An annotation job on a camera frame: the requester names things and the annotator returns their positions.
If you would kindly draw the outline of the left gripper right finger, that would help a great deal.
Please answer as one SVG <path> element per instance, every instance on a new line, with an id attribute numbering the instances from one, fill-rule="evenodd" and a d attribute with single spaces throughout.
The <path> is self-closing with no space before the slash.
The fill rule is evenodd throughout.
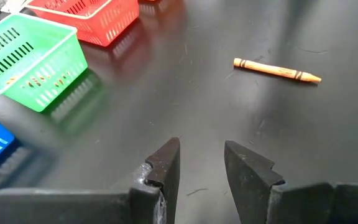
<path id="1" fill-rule="evenodd" d="M 242 223 L 358 223 L 358 183 L 290 187 L 274 161 L 233 140 L 224 143 L 224 161 Z"/>

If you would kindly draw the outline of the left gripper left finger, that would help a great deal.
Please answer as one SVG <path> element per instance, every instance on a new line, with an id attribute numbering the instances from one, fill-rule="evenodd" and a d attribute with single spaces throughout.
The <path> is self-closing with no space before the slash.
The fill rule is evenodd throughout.
<path id="1" fill-rule="evenodd" d="M 0 190 L 0 223 L 174 223 L 180 140 L 169 139 L 109 189 Z"/>

